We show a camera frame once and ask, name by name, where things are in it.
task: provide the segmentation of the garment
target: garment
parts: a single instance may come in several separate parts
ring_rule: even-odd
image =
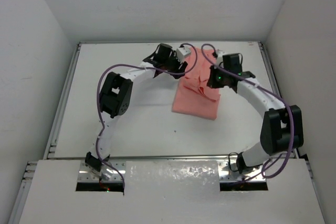
[[[213,50],[205,50],[206,55],[212,61]],[[210,75],[211,64],[202,56],[202,52],[197,48],[198,60],[195,68],[180,79],[172,111],[176,113],[199,116],[201,118],[215,120],[219,105],[219,89],[211,89],[206,86]],[[191,68],[195,62],[195,52],[186,58],[188,66]]]

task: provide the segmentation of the white panel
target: white panel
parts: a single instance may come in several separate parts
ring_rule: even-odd
[[[284,0],[46,0],[79,40],[264,40]]]
[[[0,223],[43,156],[71,51],[44,0],[0,0]]]
[[[213,162],[127,162],[125,196],[75,191],[79,164],[38,163],[20,224],[324,223],[302,159],[291,159],[268,191],[246,192],[220,192]]]
[[[336,220],[335,17],[335,0],[286,0],[267,40],[282,95],[302,109],[303,148],[327,223]]]
[[[169,43],[176,48],[181,43]],[[214,42],[227,53],[244,56],[243,69],[270,89],[256,42]],[[138,65],[157,44],[82,45],[62,121],[55,157],[85,157],[97,137],[96,90],[100,75],[117,63]],[[178,81],[162,74],[132,92],[112,140],[112,156],[214,155],[240,152],[259,141],[262,119],[229,88],[222,94],[215,121],[172,113]]]

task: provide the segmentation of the white wall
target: white wall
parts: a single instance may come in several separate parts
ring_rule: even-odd
[[[284,0],[46,0],[72,41],[264,40]]]
[[[282,95],[301,107],[328,223],[336,220],[336,0],[286,0],[267,39]]]
[[[43,156],[71,54],[44,0],[0,0],[0,223]]]

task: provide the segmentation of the pink cloth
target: pink cloth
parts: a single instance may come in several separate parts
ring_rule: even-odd
[[[207,56],[215,61],[212,52],[212,50],[205,50]],[[221,95],[218,89],[206,86],[211,64],[202,56],[202,52],[198,48],[197,54],[198,61],[195,68],[182,77],[179,82],[172,111],[215,120]],[[195,62],[194,51],[186,58],[186,62],[188,62],[186,68],[188,70]]]

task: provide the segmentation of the gray wall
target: gray wall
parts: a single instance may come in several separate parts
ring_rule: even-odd
[[[284,0],[45,0],[71,41],[265,40]]]
[[[0,223],[43,157],[71,53],[44,0],[0,0]]]
[[[281,93],[301,107],[328,223],[336,220],[336,0],[286,0],[267,39]]]

